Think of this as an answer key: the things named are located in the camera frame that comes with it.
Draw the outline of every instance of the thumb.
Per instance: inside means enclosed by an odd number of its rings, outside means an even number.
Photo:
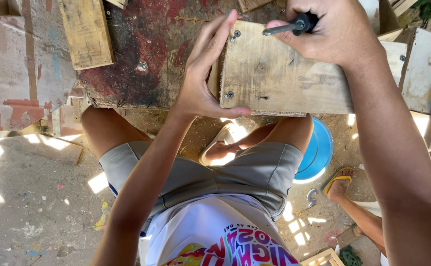
[[[289,25],[289,22],[281,20],[272,20],[266,24],[266,28],[274,28],[279,26]],[[315,49],[310,49],[313,44],[314,36],[310,33],[303,33],[300,36],[295,36],[293,31],[288,30],[281,33],[273,34],[276,38],[281,40],[283,43],[291,46],[294,50],[299,52],[302,56],[307,58],[315,57],[314,54],[310,54]]]
[[[251,115],[251,109],[248,107],[221,108],[217,111],[217,117],[235,119],[241,116]]]

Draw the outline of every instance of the concrete floor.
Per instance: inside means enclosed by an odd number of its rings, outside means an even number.
[[[156,134],[167,112],[128,110],[126,118],[147,133]],[[319,180],[295,185],[289,190],[292,220],[276,222],[279,232],[294,256],[302,261],[328,246],[334,246],[332,236],[345,231],[353,223],[336,204],[322,195],[308,209],[306,195],[323,184],[340,166],[355,167],[357,178],[349,195],[357,201],[374,201],[372,189],[361,163],[355,125],[347,124],[345,115],[318,115],[330,128],[334,140],[331,164]],[[247,131],[279,118],[248,116],[237,119]],[[220,119],[198,118],[189,129],[180,153],[197,160],[199,153],[212,141],[224,123]],[[77,166],[63,165],[32,154],[1,146],[0,154],[0,266],[85,265],[105,230],[114,197],[108,188],[94,193],[88,181],[102,173],[98,161],[88,148],[85,136],[74,140],[84,146]],[[325,219],[309,223],[309,218]],[[294,233],[289,224],[299,223]],[[306,242],[300,245],[297,236]],[[366,238],[352,244],[365,266],[379,265],[379,251]]]

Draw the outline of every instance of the wooden workbench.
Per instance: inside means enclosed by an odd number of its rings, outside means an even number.
[[[284,20],[285,5],[285,0],[276,0],[243,17],[257,23]],[[100,107],[162,110],[176,99],[204,21],[230,9],[241,13],[236,0],[129,0],[125,10],[104,1],[104,7],[115,64],[78,71],[78,86]],[[137,69],[141,62],[146,62],[146,71]]]

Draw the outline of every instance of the white slipper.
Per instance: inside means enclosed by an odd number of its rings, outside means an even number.
[[[202,152],[201,156],[199,156],[199,162],[202,165],[211,165],[212,160],[207,160],[206,159],[206,153],[207,151],[212,148],[212,146],[217,143],[217,142],[225,142],[226,145],[235,143],[233,137],[232,137],[232,133],[230,133],[231,131],[233,131],[235,129],[235,124],[234,123],[228,123],[226,125],[224,125],[224,127],[219,131],[219,133],[217,134],[217,136],[215,136],[215,138],[212,140],[212,142],[207,145],[207,147],[204,149],[204,151]]]

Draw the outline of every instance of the screwdriver handle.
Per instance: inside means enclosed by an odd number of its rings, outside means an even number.
[[[306,13],[299,13],[297,17],[295,17],[293,20],[291,20],[289,23],[294,24],[297,22],[302,21],[304,24],[304,27],[301,29],[294,29],[293,34],[295,36],[299,36],[303,34],[304,32],[310,33],[310,31],[315,27],[319,19],[317,18],[317,15],[312,14],[310,11]]]

